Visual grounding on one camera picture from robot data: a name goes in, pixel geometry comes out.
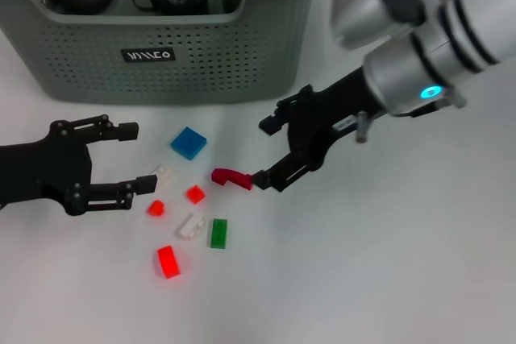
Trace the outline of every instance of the white table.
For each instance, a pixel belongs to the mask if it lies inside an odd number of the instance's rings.
[[[314,0],[298,87],[323,89],[360,65]],[[213,168],[255,172],[287,153],[285,132],[258,122],[275,102],[120,107],[57,102],[0,38],[1,144],[46,135],[56,119],[108,113],[139,139],[90,146],[94,182],[173,166],[167,196],[129,212],[71,218],[52,201],[0,212],[0,342],[176,344],[485,344],[516,341],[515,63],[467,85],[466,109],[383,118],[369,143],[341,140],[321,171],[283,194],[209,180]],[[239,124],[237,135],[235,122]],[[208,138],[193,162],[169,149],[184,126]],[[229,220],[225,251],[174,231],[199,209]],[[170,214],[145,209],[164,200]],[[172,244],[183,274],[165,280],[153,255]]]

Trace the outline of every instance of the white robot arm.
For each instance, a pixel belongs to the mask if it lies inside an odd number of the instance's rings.
[[[469,77],[516,56],[516,0],[448,0],[429,8],[421,0],[334,0],[332,27],[356,48],[411,25],[370,52],[364,64],[322,92],[311,86],[278,102],[260,123],[269,135],[289,125],[290,153],[253,176],[261,189],[283,191],[324,163],[338,139],[356,131],[367,141],[383,114],[418,117],[465,106],[460,86]]]
[[[364,60],[368,87],[388,113],[408,114],[429,100],[462,106],[460,85],[516,56],[516,0],[448,0],[412,33]]]

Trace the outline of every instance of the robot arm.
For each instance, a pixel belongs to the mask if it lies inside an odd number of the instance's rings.
[[[356,10],[357,3],[336,1],[335,36],[356,31],[359,23],[350,23],[339,13]],[[379,10],[384,12],[384,22],[369,31],[376,37],[398,23],[389,19],[393,14],[388,7],[381,5]],[[255,185],[283,191],[321,168],[338,139],[356,131],[357,141],[365,142],[371,122],[385,113],[418,117],[449,105],[463,107],[459,87],[464,81],[516,55],[516,0],[449,0],[427,14],[424,22],[413,19],[412,25],[411,33],[370,52],[361,68],[328,89],[314,93],[307,86],[277,104],[260,129],[273,135],[288,124],[290,153],[255,174]],[[363,35],[360,41],[342,38],[340,42],[357,47],[367,40]]]
[[[157,176],[115,184],[91,184],[88,144],[129,141],[138,137],[138,124],[115,126],[107,115],[79,121],[56,121],[36,142],[0,147],[0,209],[10,203],[40,198],[61,203],[67,214],[130,209],[134,195],[153,193]]]

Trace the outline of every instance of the logo label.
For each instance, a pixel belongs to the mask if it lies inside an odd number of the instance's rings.
[[[176,60],[172,48],[124,48],[120,52],[123,59],[128,63]]]

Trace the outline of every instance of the plastic basket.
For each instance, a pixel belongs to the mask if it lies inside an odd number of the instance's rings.
[[[53,97],[183,104],[278,97],[293,85],[311,0],[243,0],[222,14],[149,16],[131,0],[103,15],[59,15],[48,0],[0,0],[0,25]],[[127,63],[122,50],[172,48],[176,60]]]

